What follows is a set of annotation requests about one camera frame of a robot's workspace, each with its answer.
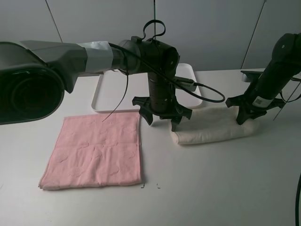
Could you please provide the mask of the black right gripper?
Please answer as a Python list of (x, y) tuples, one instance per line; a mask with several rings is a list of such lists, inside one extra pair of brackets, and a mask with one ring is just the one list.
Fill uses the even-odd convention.
[(250, 91), (236, 97), (229, 97), (226, 100), (227, 107), (238, 107), (236, 122), (242, 125), (246, 120), (269, 109), (282, 108), (285, 102), (276, 98), (277, 93), (267, 91)]

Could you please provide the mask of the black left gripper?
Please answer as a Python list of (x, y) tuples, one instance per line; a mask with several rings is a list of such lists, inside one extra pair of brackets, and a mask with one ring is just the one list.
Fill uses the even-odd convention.
[(147, 73), (148, 97), (134, 97), (133, 105), (140, 107), (139, 114), (148, 125), (153, 122), (153, 116), (161, 119), (171, 119), (171, 131), (175, 132), (182, 117), (191, 118), (192, 110), (180, 105), (175, 96), (175, 86), (156, 73)]

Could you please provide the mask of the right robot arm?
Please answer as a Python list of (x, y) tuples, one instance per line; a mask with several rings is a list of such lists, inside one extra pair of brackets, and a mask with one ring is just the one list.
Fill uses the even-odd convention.
[(269, 109), (283, 108), (276, 98), (293, 76), (301, 72), (301, 35), (286, 33), (275, 44), (271, 61), (263, 72), (242, 71), (250, 83), (244, 94), (226, 100), (228, 108), (238, 106), (236, 122), (264, 116)]

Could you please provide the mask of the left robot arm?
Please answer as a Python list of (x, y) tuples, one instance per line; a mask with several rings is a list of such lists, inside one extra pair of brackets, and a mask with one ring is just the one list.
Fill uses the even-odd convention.
[(0, 122), (2, 125), (48, 117), (72, 93), (81, 74), (119, 70), (125, 75), (146, 73), (149, 95), (134, 97), (133, 105), (151, 124), (153, 116), (169, 119), (172, 129), (192, 111), (180, 105), (176, 89), (184, 78), (176, 77), (177, 50), (157, 40), (136, 36), (119, 45), (106, 41), (61, 43), (22, 41), (0, 44)]

